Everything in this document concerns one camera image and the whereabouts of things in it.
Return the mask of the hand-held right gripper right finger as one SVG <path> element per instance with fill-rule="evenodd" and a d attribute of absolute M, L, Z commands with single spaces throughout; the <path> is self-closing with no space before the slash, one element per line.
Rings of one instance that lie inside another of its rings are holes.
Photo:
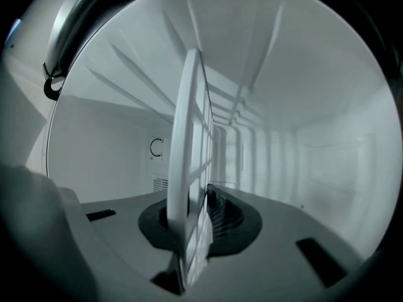
<path fill-rule="evenodd" d="M 263 226 L 256 208 L 213 184 L 207 186 L 207 213 L 213 237 L 209 257 L 241 253 L 257 239 Z"/>

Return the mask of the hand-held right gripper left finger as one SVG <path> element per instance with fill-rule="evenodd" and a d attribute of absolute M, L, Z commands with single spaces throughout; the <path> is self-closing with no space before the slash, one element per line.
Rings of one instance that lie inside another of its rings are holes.
<path fill-rule="evenodd" d="M 167 199 L 160 200 L 143 210 L 138 225 L 142 234 L 155 248 L 182 251 L 183 245 L 168 228 L 166 202 Z"/>

